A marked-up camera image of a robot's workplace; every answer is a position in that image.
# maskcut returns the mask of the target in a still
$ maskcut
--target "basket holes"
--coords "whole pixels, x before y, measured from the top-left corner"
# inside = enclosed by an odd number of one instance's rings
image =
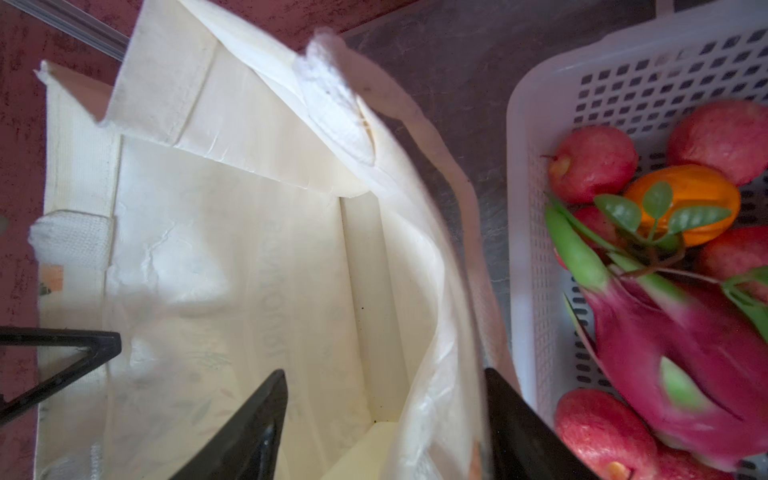
[[[725,63],[726,58],[725,57],[718,57],[712,60],[712,64],[710,65],[710,68],[718,68],[722,64]]]
[[[725,43],[723,43],[723,50],[735,47],[736,44],[739,43],[740,39],[741,35],[734,35],[733,37],[728,38]]]
[[[754,215],[739,215],[736,220],[741,223],[756,223],[757,217]]]
[[[741,63],[742,61],[747,60],[750,56],[750,53],[752,53],[751,50],[742,51],[736,56],[736,58],[733,59],[733,63]]]
[[[759,41],[764,35],[766,34],[766,29],[758,30],[754,32],[750,37],[746,40],[746,43],[754,43],[756,41]]]

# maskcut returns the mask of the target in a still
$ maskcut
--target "grey countertop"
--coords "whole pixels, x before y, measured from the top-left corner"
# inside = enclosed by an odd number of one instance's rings
[[[678,0],[677,9],[704,3]],[[654,17],[652,0],[421,0],[407,13],[347,37],[419,103],[477,192],[485,258],[509,330],[505,119],[515,85],[560,53]],[[405,128],[389,126],[411,155],[461,244],[458,205]]]

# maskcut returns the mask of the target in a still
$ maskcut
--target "red surface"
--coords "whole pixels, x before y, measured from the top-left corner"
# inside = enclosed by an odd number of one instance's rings
[[[356,27],[412,0],[272,0],[219,3],[293,48],[306,44],[316,25],[337,31]],[[141,3],[75,0],[126,35]],[[37,264],[26,237],[42,213],[45,184],[45,89],[34,75],[40,60],[65,65],[114,83],[119,64],[10,5],[0,2],[0,215],[10,220],[0,234],[0,325],[37,326]],[[0,393],[16,397],[37,382],[33,349],[0,347]],[[32,478],[37,413],[0,428],[0,478]]]
[[[35,77],[49,59],[106,82],[118,63],[0,2],[0,325],[37,326],[37,264],[27,244],[42,213],[45,89]],[[35,350],[0,347],[0,392],[12,399],[37,381]],[[0,428],[0,478],[32,478],[36,411]]]
[[[298,50],[306,45],[316,27],[342,32],[390,13],[415,0],[212,0],[227,10],[274,35]],[[106,2],[69,0],[115,30],[130,36],[141,8],[141,0]]]

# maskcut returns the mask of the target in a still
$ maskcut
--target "plastic fruit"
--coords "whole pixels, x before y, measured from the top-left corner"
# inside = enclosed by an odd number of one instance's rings
[[[653,437],[629,407],[606,392],[579,389],[563,395],[554,430],[600,478],[651,480],[657,473]]]
[[[693,205],[708,205],[725,207],[731,215],[711,225],[694,228],[683,233],[687,247],[706,243],[720,235],[733,224],[741,208],[741,194],[722,174],[701,165],[678,165],[650,172],[633,182],[624,196],[643,207],[643,196],[648,189],[658,181],[666,181],[672,186],[672,206],[666,215],[659,220],[658,233],[667,231],[670,215],[681,207]],[[654,224],[654,219],[643,212],[639,231],[647,233]]]
[[[704,465],[688,452],[659,445],[656,480],[733,480],[733,475]]]
[[[637,169],[632,140],[613,127],[584,127],[568,135],[549,164],[552,191],[571,204],[617,194]]]
[[[768,227],[743,227],[728,230],[709,242],[697,258],[696,271],[725,280],[765,265],[768,265]],[[768,303],[768,286],[750,282],[743,288]]]
[[[699,107],[672,132],[667,163],[706,165],[748,184],[768,167],[768,107],[743,100]]]

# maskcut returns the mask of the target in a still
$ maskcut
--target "green leaves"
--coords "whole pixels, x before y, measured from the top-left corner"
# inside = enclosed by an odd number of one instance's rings
[[[628,232],[640,226],[643,212],[635,202],[618,195],[602,194],[594,198],[594,204],[608,219]]]
[[[693,228],[711,225],[728,217],[730,217],[730,210],[723,207],[696,205],[678,208],[670,215],[667,233],[674,235]]]
[[[699,390],[694,380],[666,356],[661,357],[660,376],[661,388],[677,408],[702,412],[712,407],[713,403]]]
[[[658,220],[672,206],[672,186],[667,182],[656,182],[643,196],[643,210],[654,220]]]
[[[751,297],[738,287],[740,283],[751,281],[768,285],[768,266],[759,266],[741,275],[732,276],[724,280],[720,288],[725,296],[750,319],[760,336],[768,342],[768,305]]]

